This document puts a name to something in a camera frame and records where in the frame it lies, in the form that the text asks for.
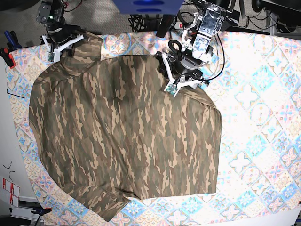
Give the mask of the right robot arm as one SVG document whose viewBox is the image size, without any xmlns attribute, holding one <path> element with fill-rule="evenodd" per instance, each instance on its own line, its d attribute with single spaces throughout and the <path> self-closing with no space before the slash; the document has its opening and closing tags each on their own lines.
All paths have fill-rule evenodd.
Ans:
<svg viewBox="0 0 301 226">
<path fill-rule="evenodd" d="M 41 38 L 50 52 L 84 33 L 80 26 L 66 23 L 64 7 L 62 0 L 43 0 L 38 9 L 36 21 L 46 28 L 47 34 Z"/>
</svg>

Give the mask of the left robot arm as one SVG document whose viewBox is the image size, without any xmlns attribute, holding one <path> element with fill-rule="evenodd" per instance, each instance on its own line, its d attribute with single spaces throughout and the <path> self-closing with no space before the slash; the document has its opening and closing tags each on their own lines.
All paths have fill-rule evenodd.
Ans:
<svg viewBox="0 0 301 226">
<path fill-rule="evenodd" d="M 170 40 L 170 51 L 158 51 L 155 54 L 160 63 L 159 71 L 168 78 L 164 91 L 173 96 L 186 86 L 193 89 L 202 83 L 208 86 L 211 80 L 219 76 L 204 78 L 200 68 L 212 59 L 214 49 L 210 41 L 222 27 L 220 16 L 225 9 L 204 0 L 196 5 L 202 7 L 202 12 L 195 12 L 191 23 L 183 22 L 181 41 Z"/>
</svg>

